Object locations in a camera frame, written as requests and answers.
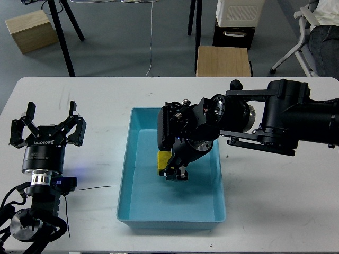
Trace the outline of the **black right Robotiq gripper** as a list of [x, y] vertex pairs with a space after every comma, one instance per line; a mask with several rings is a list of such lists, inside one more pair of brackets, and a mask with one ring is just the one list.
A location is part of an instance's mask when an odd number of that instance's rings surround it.
[[212, 150], [212, 141], [195, 141], [177, 138], [172, 147], [172, 156], [163, 170], [166, 180], [188, 180], [186, 167]]

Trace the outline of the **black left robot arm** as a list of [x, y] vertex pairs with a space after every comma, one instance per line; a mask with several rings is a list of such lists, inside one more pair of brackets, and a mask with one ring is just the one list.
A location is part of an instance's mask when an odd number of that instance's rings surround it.
[[69, 116], [58, 125], [35, 126], [36, 105], [28, 103], [27, 111], [11, 123], [10, 145], [25, 148], [22, 172], [31, 175], [28, 182], [13, 187], [22, 201], [1, 203], [1, 224], [10, 221], [1, 230], [1, 243], [9, 237], [31, 245], [25, 253], [42, 253], [45, 247], [59, 239], [68, 229], [68, 221], [59, 217], [60, 198], [77, 187], [76, 177], [62, 176], [67, 144], [83, 144], [86, 122], [70, 102]]

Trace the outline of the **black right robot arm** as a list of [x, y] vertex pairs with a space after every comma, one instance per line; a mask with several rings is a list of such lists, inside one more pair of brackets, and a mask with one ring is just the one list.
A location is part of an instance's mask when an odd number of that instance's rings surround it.
[[307, 83], [280, 79], [267, 89], [230, 90], [198, 104], [167, 102], [157, 120], [157, 172], [187, 180], [186, 167], [224, 136], [231, 146], [293, 156], [299, 141], [338, 145], [338, 100], [315, 101]]

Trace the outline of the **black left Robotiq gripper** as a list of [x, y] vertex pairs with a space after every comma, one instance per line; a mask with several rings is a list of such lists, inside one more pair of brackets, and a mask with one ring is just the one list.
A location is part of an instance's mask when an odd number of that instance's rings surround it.
[[[20, 119], [11, 122], [10, 145], [21, 148], [26, 145], [22, 172], [27, 174], [33, 170], [52, 171], [54, 175], [63, 172], [65, 146], [73, 144], [82, 146], [86, 129], [85, 120], [76, 111], [75, 101], [70, 101], [69, 116], [56, 125], [33, 124], [36, 105], [28, 102], [26, 112]], [[23, 139], [23, 129], [28, 127], [31, 134]]]

